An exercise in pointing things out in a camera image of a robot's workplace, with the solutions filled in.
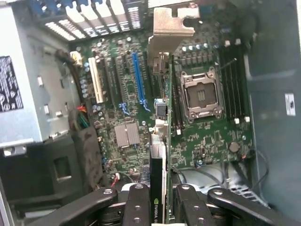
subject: green circuit board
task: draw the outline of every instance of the green circuit board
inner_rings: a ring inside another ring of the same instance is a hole
[[[149,132],[155,124],[154,99],[162,95],[160,78],[152,75],[151,68],[147,66],[146,51],[150,36],[150,31],[138,31],[89,40],[73,46],[83,57],[83,64],[88,62],[90,57],[97,59],[103,103],[97,104],[95,101],[88,66],[82,67],[80,79],[83,81],[81,84],[86,84],[83,95],[89,94],[85,95],[85,98],[92,107],[90,121],[98,132],[105,156],[105,167],[109,172],[131,173],[139,171],[141,166],[149,163]],[[237,57],[232,54],[229,58],[225,58],[225,55],[221,53],[220,49],[225,48],[221,47],[221,43],[223,45],[228,37],[231,35],[222,32],[221,26],[216,25],[216,18],[210,16],[198,24],[195,35],[184,40],[174,53],[174,88],[178,95],[178,102],[175,103],[176,108],[173,109],[173,114],[177,111],[177,121],[174,121],[172,128],[170,159],[171,164],[178,168],[250,157],[249,149],[253,145],[252,125],[244,120],[245,117],[250,117],[244,74],[233,78],[239,80],[239,90],[229,89],[231,85],[233,86],[234,80],[232,83],[225,81],[229,78],[229,73],[232,73],[232,68],[229,69],[227,64],[231,65],[233,58]],[[234,49],[238,49],[238,57],[242,58],[242,45],[236,43]],[[137,53],[139,60],[147,107],[139,102],[139,82],[135,74],[133,53]],[[184,98],[179,91],[181,73],[183,71],[188,75],[206,73],[212,67],[219,78],[221,88],[219,98],[224,109],[223,113],[220,118],[209,116],[191,122],[185,117]],[[239,123],[234,123],[230,115],[232,111],[229,110],[233,106],[238,107],[234,98],[235,91],[242,96],[240,101],[243,100],[243,103],[239,103],[239,107],[244,108],[244,114],[240,117]],[[121,103],[126,103],[128,114],[124,113]],[[178,122],[181,124],[180,135],[177,135],[175,128]],[[125,139],[124,134],[120,133],[122,126],[128,132],[128,145],[122,145],[122,139]],[[231,144],[237,145],[239,150],[230,151]]]

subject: cpu socket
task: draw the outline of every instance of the cpu socket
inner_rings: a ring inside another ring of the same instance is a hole
[[[185,115],[189,122],[207,116],[221,118],[221,88],[214,68],[202,74],[181,73],[182,98]]]

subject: white label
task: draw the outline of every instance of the white label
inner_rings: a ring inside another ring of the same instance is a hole
[[[295,99],[293,97],[293,93],[285,94],[285,105],[286,105],[286,114],[289,116],[296,116]]]

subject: sticker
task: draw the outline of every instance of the sticker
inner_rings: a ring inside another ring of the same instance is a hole
[[[0,112],[22,109],[23,103],[10,56],[0,56]]]
[[[289,116],[296,116],[295,99],[293,97],[293,93],[285,94],[285,105],[286,105],[286,114]]]

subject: motherboard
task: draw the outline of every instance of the motherboard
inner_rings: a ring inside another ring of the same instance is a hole
[[[170,159],[177,168],[251,157],[236,10],[232,5],[200,10],[202,17],[186,25],[195,28],[194,36],[180,44],[172,60]],[[133,174],[149,164],[155,115],[166,110],[157,102],[168,93],[147,64],[151,35],[151,29],[144,29],[72,45],[89,123],[97,130],[109,172]]]

